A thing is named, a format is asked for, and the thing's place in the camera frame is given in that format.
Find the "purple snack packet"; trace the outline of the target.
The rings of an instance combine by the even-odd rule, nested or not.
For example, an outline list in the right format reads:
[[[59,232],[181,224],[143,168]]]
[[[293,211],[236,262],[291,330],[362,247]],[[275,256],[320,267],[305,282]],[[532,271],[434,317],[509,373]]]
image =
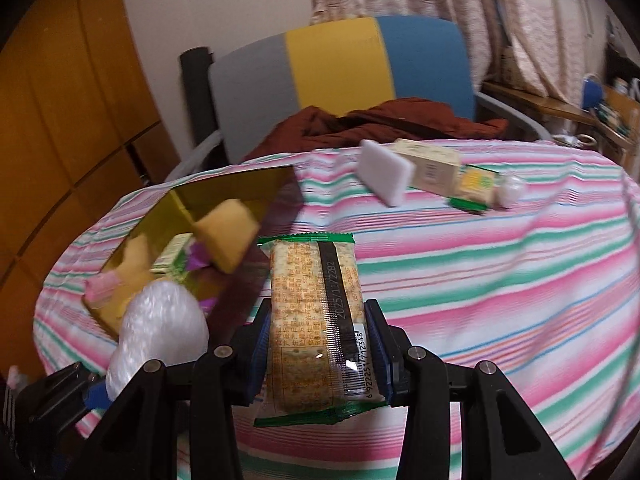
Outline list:
[[[218,299],[216,297],[212,297],[200,300],[198,304],[200,305],[200,308],[203,311],[204,315],[209,316],[214,310],[214,307],[216,307],[217,301]]]
[[[186,251],[186,272],[207,268],[211,263],[206,246],[194,240]]]

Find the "yellow sponge block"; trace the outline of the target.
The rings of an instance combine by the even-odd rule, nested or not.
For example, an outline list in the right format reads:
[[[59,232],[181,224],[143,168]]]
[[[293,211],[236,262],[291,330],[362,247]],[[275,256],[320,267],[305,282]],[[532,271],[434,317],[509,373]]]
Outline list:
[[[133,283],[145,280],[150,276],[152,266],[148,238],[140,234],[126,240],[122,262],[116,268],[116,273],[123,283]]]
[[[254,214],[237,198],[224,200],[193,225],[210,261],[225,274],[239,266],[258,231]]]

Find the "green cracker packet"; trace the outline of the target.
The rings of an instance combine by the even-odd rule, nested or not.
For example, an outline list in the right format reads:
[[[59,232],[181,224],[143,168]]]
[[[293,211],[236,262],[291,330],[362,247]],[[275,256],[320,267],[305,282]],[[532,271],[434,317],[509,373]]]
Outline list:
[[[383,406],[354,237],[299,233],[258,245],[270,261],[271,310],[255,426],[334,425]]]

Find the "small green white box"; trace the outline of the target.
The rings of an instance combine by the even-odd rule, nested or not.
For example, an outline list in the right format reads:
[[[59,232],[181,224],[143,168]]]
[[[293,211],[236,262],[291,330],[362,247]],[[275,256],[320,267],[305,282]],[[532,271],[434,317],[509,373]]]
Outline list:
[[[186,272],[192,243],[193,235],[191,233],[176,234],[154,260],[151,273],[155,275],[181,275]]]

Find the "cracker biscuit packet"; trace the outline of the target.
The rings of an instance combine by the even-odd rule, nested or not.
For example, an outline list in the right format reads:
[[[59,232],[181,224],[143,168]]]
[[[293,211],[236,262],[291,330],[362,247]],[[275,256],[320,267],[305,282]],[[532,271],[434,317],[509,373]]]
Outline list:
[[[497,171],[465,165],[460,169],[454,195],[448,203],[469,214],[484,214],[495,201],[498,180]]]

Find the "white plastic bag ball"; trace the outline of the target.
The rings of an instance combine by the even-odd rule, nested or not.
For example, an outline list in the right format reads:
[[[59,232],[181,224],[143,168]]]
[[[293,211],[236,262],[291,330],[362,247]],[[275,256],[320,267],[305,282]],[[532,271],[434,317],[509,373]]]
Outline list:
[[[500,174],[496,186],[496,203],[504,209],[512,208],[526,192],[527,183],[514,174]]]

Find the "striped pink green tablecloth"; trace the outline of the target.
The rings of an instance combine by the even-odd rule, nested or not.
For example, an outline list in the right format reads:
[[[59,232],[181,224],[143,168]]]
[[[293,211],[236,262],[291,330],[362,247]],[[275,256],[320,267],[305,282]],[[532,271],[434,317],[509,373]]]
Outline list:
[[[358,148],[266,156],[178,182],[294,166],[305,207],[293,232],[354,234],[363,296],[445,361],[494,361],[584,478],[639,423],[639,185],[595,152],[440,144],[464,164],[524,179],[524,195],[484,216],[415,190],[387,208],[355,176]],[[105,372],[115,343],[81,302],[86,278],[178,182],[123,197],[44,279],[34,341],[48,374],[76,361]],[[239,408],[245,478],[393,479],[405,418],[379,408],[334,426],[269,429]]]

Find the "gold metal tin box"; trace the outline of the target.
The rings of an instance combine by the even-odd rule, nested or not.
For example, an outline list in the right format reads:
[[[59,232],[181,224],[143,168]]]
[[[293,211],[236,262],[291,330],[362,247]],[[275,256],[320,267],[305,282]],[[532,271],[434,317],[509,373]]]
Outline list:
[[[88,279],[82,302],[118,339],[130,301],[154,281],[185,287],[213,340],[229,338],[269,273],[260,238],[288,234],[304,198],[291,166],[198,178],[171,188]]]

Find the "cream cardboard box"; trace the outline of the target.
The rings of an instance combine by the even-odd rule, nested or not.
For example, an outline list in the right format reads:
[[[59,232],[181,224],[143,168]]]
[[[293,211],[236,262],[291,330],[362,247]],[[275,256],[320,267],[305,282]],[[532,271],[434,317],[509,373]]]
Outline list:
[[[461,168],[456,150],[407,139],[397,139],[390,147],[416,166],[411,182],[413,188],[440,196],[454,195]]]

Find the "white rectangular sponge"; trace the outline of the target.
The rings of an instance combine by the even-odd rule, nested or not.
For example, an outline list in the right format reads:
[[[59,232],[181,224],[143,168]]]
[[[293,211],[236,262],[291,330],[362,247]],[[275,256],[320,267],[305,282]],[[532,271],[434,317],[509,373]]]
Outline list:
[[[373,140],[362,140],[356,176],[381,202],[389,207],[404,200],[416,165],[390,148]]]

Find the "wooden side desk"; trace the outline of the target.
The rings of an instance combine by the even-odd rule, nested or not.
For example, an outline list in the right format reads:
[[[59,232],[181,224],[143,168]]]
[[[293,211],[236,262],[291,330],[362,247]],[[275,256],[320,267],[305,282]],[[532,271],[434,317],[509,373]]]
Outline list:
[[[636,135],[622,136],[609,126],[602,124],[593,112],[584,112],[580,108],[553,98],[535,96],[521,90],[485,81],[482,87],[484,93],[508,104],[530,117],[552,118],[568,120],[577,128],[591,128],[596,137],[604,142],[603,149],[610,150],[616,155],[615,161],[630,168],[637,154],[638,142]]]

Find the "dark red jacket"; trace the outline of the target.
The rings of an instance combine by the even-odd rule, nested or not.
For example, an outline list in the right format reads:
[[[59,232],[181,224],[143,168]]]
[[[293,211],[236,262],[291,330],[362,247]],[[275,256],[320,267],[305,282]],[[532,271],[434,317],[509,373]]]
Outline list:
[[[343,116],[307,106],[277,124],[245,159],[320,148],[353,148],[363,140],[494,140],[504,137],[508,125],[506,118],[500,117],[474,122],[456,116],[445,103],[419,98],[394,99]]]

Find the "blue round object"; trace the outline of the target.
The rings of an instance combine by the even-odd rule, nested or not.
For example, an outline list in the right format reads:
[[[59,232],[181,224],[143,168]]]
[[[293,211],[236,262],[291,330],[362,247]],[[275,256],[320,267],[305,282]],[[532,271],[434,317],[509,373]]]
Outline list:
[[[582,81],[582,109],[588,112],[604,99],[603,84],[597,74],[585,74]]]

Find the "grey yellow blue chair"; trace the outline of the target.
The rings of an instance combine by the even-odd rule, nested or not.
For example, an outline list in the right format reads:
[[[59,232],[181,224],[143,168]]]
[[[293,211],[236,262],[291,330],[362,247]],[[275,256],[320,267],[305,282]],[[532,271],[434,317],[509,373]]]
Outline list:
[[[209,83],[218,128],[171,171],[172,180],[200,170],[216,148],[237,164],[275,125],[307,106],[343,115],[391,99],[423,98],[468,119],[486,108],[534,139],[551,138],[535,119],[475,90],[462,32],[440,18],[322,23],[213,58]]]

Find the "patterned beige curtain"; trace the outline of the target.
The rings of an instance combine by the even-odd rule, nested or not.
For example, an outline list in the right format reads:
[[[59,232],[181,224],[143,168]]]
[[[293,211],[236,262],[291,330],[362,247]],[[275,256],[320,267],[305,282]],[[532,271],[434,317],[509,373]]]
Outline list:
[[[472,83],[486,80],[582,102],[586,73],[579,0],[314,0],[314,21],[382,15],[442,18],[460,28]]]

